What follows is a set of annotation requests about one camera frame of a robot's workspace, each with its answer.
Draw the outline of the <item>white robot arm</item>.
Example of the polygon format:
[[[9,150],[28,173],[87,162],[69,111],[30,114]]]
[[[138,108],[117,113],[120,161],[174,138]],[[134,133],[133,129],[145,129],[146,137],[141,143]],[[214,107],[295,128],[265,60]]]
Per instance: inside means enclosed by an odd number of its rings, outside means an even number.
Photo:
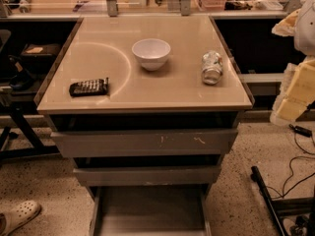
[[[272,33],[292,36],[294,48],[305,55],[301,63],[288,64],[283,72],[270,117],[273,124],[281,126],[295,122],[315,101],[315,0],[306,0],[275,24]]]

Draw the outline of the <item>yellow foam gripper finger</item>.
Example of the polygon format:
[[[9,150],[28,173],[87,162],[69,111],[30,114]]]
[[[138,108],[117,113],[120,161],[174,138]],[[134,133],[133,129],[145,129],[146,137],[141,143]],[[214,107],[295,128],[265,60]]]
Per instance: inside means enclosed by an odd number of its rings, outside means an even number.
[[[294,36],[295,23],[299,12],[300,10],[297,9],[275,24],[272,33],[283,37]]]
[[[282,86],[276,115],[294,122],[315,101],[315,60],[307,59],[294,68],[291,80]]]

